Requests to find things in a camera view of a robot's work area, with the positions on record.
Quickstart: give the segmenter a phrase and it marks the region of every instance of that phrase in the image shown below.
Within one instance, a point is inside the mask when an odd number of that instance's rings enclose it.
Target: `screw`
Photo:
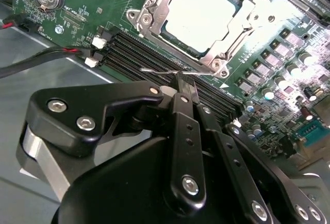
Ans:
[[[185,103],[188,103],[188,99],[185,97],[181,97],[181,100],[184,101]]]
[[[265,209],[256,201],[252,202],[253,212],[259,217],[260,220],[266,221],[268,216]]]
[[[239,130],[235,127],[232,127],[232,130],[234,131],[235,134],[239,135]]]
[[[211,110],[210,110],[209,108],[207,108],[207,107],[203,107],[203,110],[204,110],[206,113],[211,114]]]
[[[308,220],[308,214],[306,213],[306,211],[300,207],[299,205],[295,206],[295,210],[297,211],[297,213],[304,219],[304,220]]]
[[[159,91],[155,88],[150,88],[150,91],[153,93],[153,94],[158,94]]]
[[[95,122],[90,117],[79,117],[77,119],[77,126],[81,130],[91,131],[91,130],[93,130],[95,128]]]
[[[64,28],[62,25],[56,25],[55,26],[55,32],[56,34],[62,35],[64,33]]]
[[[52,112],[57,113],[64,112],[67,109],[67,105],[60,100],[51,100],[48,102],[47,106]]]
[[[315,197],[314,195],[309,194],[309,195],[308,195],[308,198],[309,198],[310,200],[312,200],[313,202],[316,202],[316,197]]]
[[[321,216],[319,215],[318,212],[316,212],[315,209],[313,209],[312,207],[309,207],[308,209],[309,209],[309,211],[311,212],[311,215],[312,215],[316,220],[321,221]]]
[[[197,182],[191,177],[184,177],[182,180],[182,186],[186,192],[192,196],[196,196],[200,191],[197,185]]]
[[[220,65],[221,65],[221,61],[219,59],[215,59],[215,60],[213,60],[211,66],[213,69],[217,70],[217,69],[219,69]]]

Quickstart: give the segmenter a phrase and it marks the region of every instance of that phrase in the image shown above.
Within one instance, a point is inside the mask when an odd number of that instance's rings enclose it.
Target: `bolt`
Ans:
[[[184,101],[185,103],[188,103],[188,99],[186,97],[181,97],[181,100]]]
[[[268,216],[265,209],[256,201],[252,202],[253,212],[259,217],[260,220],[266,221]]]
[[[206,113],[211,114],[211,110],[210,110],[209,108],[207,108],[207,107],[203,107],[203,110],[204,110]]]
[[[95,122],[90,117],[79,117],[77,119],[77,126],[81,130],[91,131],[91,130],[93,130],[95,128]]]
[[[235,127],[232,127],[232,130],[234,131],[235,134],[239,135],[239,130]]]
[[[295,206],[295,210],[297,211],[297,213],[304,219],[304,220],[308,220],[308,214],[306,213],[306,211],[300,207],[299,205]]]
[[[51,100],[48,102],[47,106],[52,112],[57,113],[64,112],[67,109],[67,105],[60,100]]]
[[[309,207],[308,209],[309,209],[309,211],[311,212],[311,215],[312,215],[316,220],[321,221],[321,216],[319,215],[318,212],[316,212],[315,209],[313,209],[312,207]]]
[[[153,93],[153,94],[158,94],[159,91],[155,88],[150,88],[150,91]]]
[[[196,196],[200,191],[197,185],[197,182],[191,177],[184,177],[182,180],[182,186],[186,192],[192,196]]]
[[[56,34],[62,35],[64,33],[64,28],[62,25],[56,25],[55,26],[55,32]]]

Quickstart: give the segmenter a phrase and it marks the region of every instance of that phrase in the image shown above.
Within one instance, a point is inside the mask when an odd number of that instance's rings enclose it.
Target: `chip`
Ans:
[[[275,52],[279,53],[282,56],[291,57],[293,55],[293,52],[289,50],[288,47],[284,46],[283,44],[279,44],[275,49]]]
[[[266,67],[264,64],[260,64],[256,67],[256,71],[262,75],[266,75],[272,70],[270,70],[268,67]]]
[[[320,80],[321,82],[326,82],[328,79],[329,79],[329,77],[326,76],[325,74],[323,74],[321,77],[319,77],[319,80]]]
[[[249,85],[248,83],[242,81],[241,83],[238,84],[238,87],[241,88],[243,91],[249,92],[252,89],[252,86]]]
[[[284,40],[291,43],[292,45],[302,46],[304,44],[304,41],[300,39],[300,37],[289,31],[288,29],[283,30],[280,36],[283,37]]]
[[[280,116],[280,117],[286,117],[286,116],[288,116],[290,114],[290,111],[289,110],[287,110],[287,109],[283,109],[278,115]]]
[[[285,88],[284,92],[286,94],[291,94],[294,91],[294,89],[291,86],[288,86],[287,88]]]
[[[257,76],[254,73],[250,73],[246,79],[250,82],[252,82],[253,84],[258,84],[261,81],[261,78],[259,76]]]
[[[289,128],[293,128],[296,124],[297,124],[296,122],[290,120],[286,123],[286,126]]]

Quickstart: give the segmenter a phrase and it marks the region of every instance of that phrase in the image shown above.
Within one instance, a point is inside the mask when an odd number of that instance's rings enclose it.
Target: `cable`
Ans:
[[[1,29],[7,29],[7,28],[10,28],[10,27],[13,27],[13,26],[14,26],[13,23],[3,24],[2,26],[0,26],[0,30]]]
[[[74,57],[76,55],[83,56],[84,52],[79,48],[65,49],[62,47],[50,47],[25,60],[0,68],[0,78],[8,77],[52,60]]]

